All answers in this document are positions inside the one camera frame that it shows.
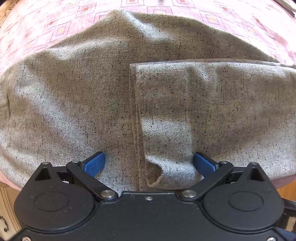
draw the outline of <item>wooden furniture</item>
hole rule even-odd
[[[296,201],[296,181],[291,182],[290,184],[278,189],[278,192],[281,197],[288,200]]]
[[[0,27],[18,0],[0,0]]]
[[[18,190],[0,182],[0,217],[2,217],[0,219],[0,236],[4,240],[10,239],[21,229],[13,211],[13,204],[18,194]]]

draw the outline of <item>speckled fabric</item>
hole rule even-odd
[[[178,65],[160,66],[163,76],[171,79],[159,89],[148,85],[145,90],[145,84],[138,84],[141,78],[137,89],[130,81],[130,64],[205,58],[277,62],[241,39],[199,21],[125,10],[112,11],[83,32],[21,60],[0,78],[0,170],[23,186],[43,161],[65,165],[102,150],[107,163],[98,179],[118,192],[182,188],[200,178],[188,160],[199,147],[213,158],[236,164],[246,164],[249,156],[257,160],[255,156],[262,150],[258,158],[264,158],[264,167],[270,166],[271,177],[295,174],[292,68],[196,62],[179,64],[180,69]],[[149,71],[151,78],[157,77],[160,69]],[[168,127],[174,138],[178,133],[182,136],[167,149],[161,150],[163,145],[158,148],[161,165],[176,170],[171,163],[184,163],[180,164],[183,172],[170,176],[163,175],[153,156],[145,159],[147,133],[155,133],[155,129],[149,130],[148,122],[141,127],[144,112],[150,118],[155,111],[144,109],[144,105],[156,101],[153,94],[165,87],[168,96],[161,98],[161,112],[155,114],[175,120],[162,126],[164,134]],[[184,116],[187,110],[192,113]],[[172,111],[180,113],[180,119]],[[190,121],[191,127],[183,126]],[[161,119],[155,124],[161,126]],[[186,150],[180,148],[184,143]],[[263,147],[267,143],[273,147],[269,151]],[[276,171],[272,164],[282,170]]]
[[[293,175],[295,66],[208,59],[131,65],[150,186],[188,187],[192,153],[235,166],[258,162],[271,179]]]

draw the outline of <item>blue gripper pad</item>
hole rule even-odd
[[[99,151],[83,161],[81,163],[81,168],[92,177],[95,177],[104,168],[105,162],[105,153]]]
[[[193,165],[204,178],[219,168],[219,164],[217,162],[200,152],[194,154]]]

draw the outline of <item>pink patterned bedsheet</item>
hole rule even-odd
[[[0,28],[0,73],[113,9],[194,18],[296,63],[296,19],[273,0],[20,0]]]

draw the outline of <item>circular cap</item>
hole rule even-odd
[[[263,205],[263,200],[252,192],[236,192],[231,194],[229,204],[237,210],[250,212],[259,209]]]
[[[101,192],[101,196],[104,198],[113,198],[116,196],[116,192],[113,190],[104,190]]]
[[[94,208],[93,196],[74,184],[36,181],[34,188],[23,190],[15,200],[14,210],[20,222],[35,230],[70,228],[83,222]]]
[[[284,211],[275,188],[260,181],[237,181],[211,189],[203,199],[208,215],[223,227],[249,232],[273,226]]]
[[[41,193],[35,199],[35,206],[46,212],[58,211],[69,203],[69,196],[62,192],[51,191]]]
[[[196,197],[197,193],[193,190],[184,190],[182,192],[182,195],[187,198],[193,198]]]

